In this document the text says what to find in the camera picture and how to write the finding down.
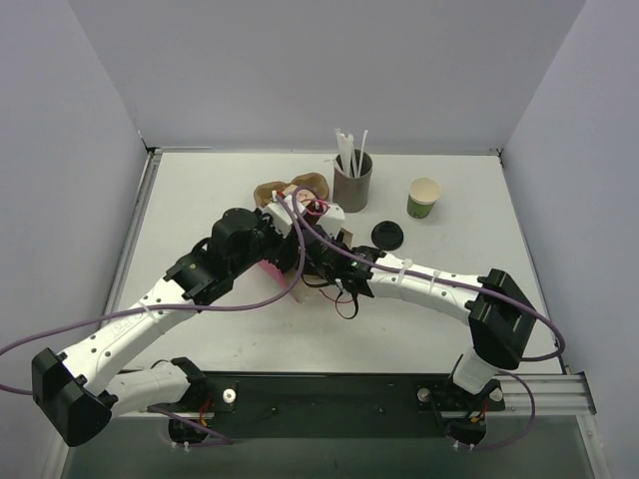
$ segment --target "white knob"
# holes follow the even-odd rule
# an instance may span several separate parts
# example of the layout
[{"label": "white knob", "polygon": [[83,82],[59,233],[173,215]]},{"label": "white knob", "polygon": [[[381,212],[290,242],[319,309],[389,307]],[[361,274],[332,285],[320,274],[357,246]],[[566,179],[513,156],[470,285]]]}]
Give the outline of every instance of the white knob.
[{"label": "white knob", "polygon": [[222,398],[227,404],[233,404],[234,402],[236,402],[236,391],[233,389],[227,389],[222,394]]}]

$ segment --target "brown cup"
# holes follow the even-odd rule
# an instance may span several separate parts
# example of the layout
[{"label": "brown cup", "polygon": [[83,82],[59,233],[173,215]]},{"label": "brown cup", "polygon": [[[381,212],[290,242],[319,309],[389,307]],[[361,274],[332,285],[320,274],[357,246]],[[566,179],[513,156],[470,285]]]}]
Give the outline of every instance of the brown cup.
[{"label": "brown cup", "polygon": [[[361,151],[355,150],[355,158],[360,159]],[[341,163],[341,157],[337,155],[337,163],[341,167],[348,168],[349,165]],[[368,187],[370,186],[370,175],[372,174],[372,159],[366,152],[363,154],[361,164],[361,176],[349,178],[337,168],[332,171],[332,202],[337,203],[346,213],[356,213],[368,203]]]}]

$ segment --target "black lid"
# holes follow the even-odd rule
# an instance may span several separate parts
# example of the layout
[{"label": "black lid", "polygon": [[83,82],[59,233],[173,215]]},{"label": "black lid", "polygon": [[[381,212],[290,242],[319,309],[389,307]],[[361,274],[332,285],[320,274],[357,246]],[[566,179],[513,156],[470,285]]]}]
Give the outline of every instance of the black lid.
[{"label": "black lid", "polygon": [[403,231],[397,223],[381,222],[370,233],[372,243],[384,251],[393,251],[403,243]]}]

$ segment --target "screw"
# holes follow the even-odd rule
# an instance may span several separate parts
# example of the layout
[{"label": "screw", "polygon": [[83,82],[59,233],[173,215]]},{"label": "screw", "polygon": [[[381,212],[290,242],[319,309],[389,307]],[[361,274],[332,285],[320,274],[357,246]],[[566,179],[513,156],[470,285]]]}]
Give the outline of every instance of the screw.
[{"label": "screw", "polygon": [[428,402],[430,399],[430,391],[422,387],[417,391],[417,399],[419,399],[419,402]]},{"label": "screw", "polygon": [[490,399],[492,399],[495,402],[499,402],[501,401],[501,399],[503,399],[503,392],[501,391],[500,388],[495,388],[493,389],[493,391],[488,395],[488,397],[490,397]]}]

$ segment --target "gray floor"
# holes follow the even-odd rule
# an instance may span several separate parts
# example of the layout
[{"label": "gray floor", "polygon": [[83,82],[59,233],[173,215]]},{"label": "gray floor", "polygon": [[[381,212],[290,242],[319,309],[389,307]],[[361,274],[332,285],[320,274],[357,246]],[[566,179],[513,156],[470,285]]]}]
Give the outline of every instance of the gray floor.
[{"label": "gray floor", "polygon": [[[488,441],[525,418],[493,418]],[[455,452],[447,439],[251,440],[185,454],[160,439],[167,422],[120,419],[71,451],[63,478],[591,478],[574,417],[542,417],[520,443],[494,452]]]}]

